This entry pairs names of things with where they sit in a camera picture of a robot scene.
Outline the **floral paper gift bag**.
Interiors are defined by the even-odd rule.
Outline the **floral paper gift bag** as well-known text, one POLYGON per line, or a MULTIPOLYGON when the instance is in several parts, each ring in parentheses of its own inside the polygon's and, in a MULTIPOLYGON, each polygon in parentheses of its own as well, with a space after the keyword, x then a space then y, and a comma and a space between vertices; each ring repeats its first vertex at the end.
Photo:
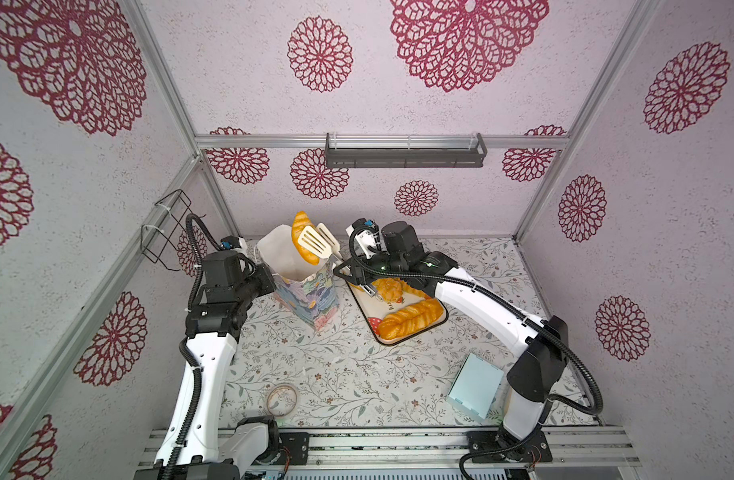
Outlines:
POLYGON ((258 241, 257 255, 270 268, 281 303, 319 332, 339 313, 334 275, 326 260, 315 256, 317 265, 306 262, 291 235, 291 226, 277 226, 258 241))

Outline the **white slotted tongs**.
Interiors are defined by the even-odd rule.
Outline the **white slotted tongs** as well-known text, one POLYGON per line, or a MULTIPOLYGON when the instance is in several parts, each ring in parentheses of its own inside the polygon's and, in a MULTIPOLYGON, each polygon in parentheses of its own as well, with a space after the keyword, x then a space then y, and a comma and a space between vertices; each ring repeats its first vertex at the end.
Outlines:
POLYGON ((345 258, 341 253, 341 243, 330 232, 328 227, 325 224, 320 223, 317 226, 314 226, 313 231, 315 232, 317 239, 323 244, 323 252, 319 254, 321 259, 327 260, 331 257, 335 257, 337 263, 334 264, 334 267, 343 264, 345 262, 345 258))

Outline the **long croissant bread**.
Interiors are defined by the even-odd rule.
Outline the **long croissant bread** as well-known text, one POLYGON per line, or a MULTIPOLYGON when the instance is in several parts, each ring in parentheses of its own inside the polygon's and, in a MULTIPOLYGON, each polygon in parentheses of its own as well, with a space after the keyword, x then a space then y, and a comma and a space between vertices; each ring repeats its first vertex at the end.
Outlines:
POLYGON ((315 236, 314 225, 305 211, 299 211, 292 225, 292 242, 299 255, 309 264, 318 265, 323 244, 315 236))

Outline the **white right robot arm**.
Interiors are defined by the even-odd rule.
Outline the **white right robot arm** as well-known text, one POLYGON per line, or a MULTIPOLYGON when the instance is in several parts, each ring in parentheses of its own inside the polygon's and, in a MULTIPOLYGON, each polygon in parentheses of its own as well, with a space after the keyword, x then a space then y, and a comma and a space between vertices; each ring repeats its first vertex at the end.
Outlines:
POLYGON ((347 229, 350 258, 345 262, 359 285, 397 278, 475 320, 506 346, 516 361, 506 375, 510 388, 503 418, 507 437, 521 441, 550 412, 551 393, 571 351, 566 323, 530 314, 488 290, 448 255, 425 250, 404 221, 380 228, 359 219, 347 229))

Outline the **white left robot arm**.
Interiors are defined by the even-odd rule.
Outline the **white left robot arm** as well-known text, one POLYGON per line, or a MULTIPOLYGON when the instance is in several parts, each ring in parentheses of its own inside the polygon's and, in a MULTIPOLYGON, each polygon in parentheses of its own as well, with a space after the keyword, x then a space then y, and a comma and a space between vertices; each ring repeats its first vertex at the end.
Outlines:
POLYGON ((274 291, 268 266, 240 249, 217 251, 199 261, 185 337, 178 345, 186 365, 167 435, 155 457, 156 479, 186 479, 220 461, 218 421, 230 364, 253 302, 274 291))

